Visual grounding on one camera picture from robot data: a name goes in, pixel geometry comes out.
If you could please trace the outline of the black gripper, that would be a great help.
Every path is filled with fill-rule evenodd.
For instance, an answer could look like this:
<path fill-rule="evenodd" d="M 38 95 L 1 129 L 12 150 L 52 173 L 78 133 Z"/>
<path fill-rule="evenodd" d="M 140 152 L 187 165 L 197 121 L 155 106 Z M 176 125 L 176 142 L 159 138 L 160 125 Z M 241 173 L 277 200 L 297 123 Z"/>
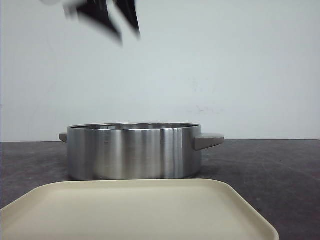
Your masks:
<path fill-rule="evenodd" d="M 66 16 L 77 13 L 81 21 L 88 22 L 91 27 L 101 31 L 117 45 L 123 46 L 122 34 L 109 17 L 107 6 L 112 2 L 111 0 L 40 0 L 40 2 L 46 6 L 62 5 Z M 114 0 L 113 3 L 122 13 L 135 35 L 140 38 L 136 1 Z"/>

